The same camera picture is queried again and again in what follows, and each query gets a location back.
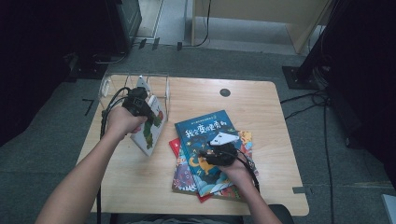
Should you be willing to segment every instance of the stack of books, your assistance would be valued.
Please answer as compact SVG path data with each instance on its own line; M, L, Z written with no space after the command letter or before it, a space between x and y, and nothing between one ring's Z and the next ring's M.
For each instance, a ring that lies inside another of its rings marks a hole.
M207 163L200 151L211 150L208 144L218 133L239 136L233 145L240 152L252 157L252 134L237 131L225 110L183 120L175 124L178 138L169 142L177 157L172 189L175 192L194 194L201 202L208 198L243 200L238 188L233 185L219 167Z

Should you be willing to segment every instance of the wooden table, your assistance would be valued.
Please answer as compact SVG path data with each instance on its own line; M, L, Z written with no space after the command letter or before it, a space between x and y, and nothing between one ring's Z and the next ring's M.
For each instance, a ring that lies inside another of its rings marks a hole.
M332 0L216 0L210 18L286 23L291 42L301 53L327 12ZM209 0L192 1L191 44L194 45L195 17L207 17Z
M221 89L230 90L231 95L221 96ZM253 134L253 160L265 201L284 204L293 216L308 214L305 194L293 193L292 188L303 184L274 83L170 77L170 94L169 120L151 157L129 137L117 147L102 183L103 212L248 215L243 202L209 199L199 203L196 196L171 189L176 159L168 142L177 138L174 124L225 109L236 129ZM99 105L79 161L99 141L101 111Z

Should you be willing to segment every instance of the book title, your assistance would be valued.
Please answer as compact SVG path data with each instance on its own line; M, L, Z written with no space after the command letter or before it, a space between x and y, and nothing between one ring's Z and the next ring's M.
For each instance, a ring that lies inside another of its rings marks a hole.
M220 129L221 126L224 125L227 125L227 122L214 120L212 123L208 123L206 126L201 123L196 126L195 129L188 129L186 130L185 134L187 138L191 138L202 133L213 132L217 129Z

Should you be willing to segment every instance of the floor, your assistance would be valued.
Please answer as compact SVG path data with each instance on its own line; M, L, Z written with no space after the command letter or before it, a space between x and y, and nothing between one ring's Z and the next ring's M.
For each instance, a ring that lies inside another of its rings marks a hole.
M176 46L177 42L182 42L184 47L191 45L191 0L140 0L139 3L143 20L137 42L160 38L160 44L164 45ZM319 26L312 34L301 55L308 54L322 28ZM195 44L202 43L205 36L206 18L197 18ZM296 54L285 24L264 21L210 18L208 39L201 48Z

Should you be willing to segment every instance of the white book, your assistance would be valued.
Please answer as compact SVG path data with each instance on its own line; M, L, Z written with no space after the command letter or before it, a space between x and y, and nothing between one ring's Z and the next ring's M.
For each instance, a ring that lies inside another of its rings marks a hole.
M140 125L141 130L138 133L131 134L131 139L147 156L151 156L163 130L163 125L167 121L167 115L166 110L164 110L155 95L149 98L148 105L154 112L153 116Z

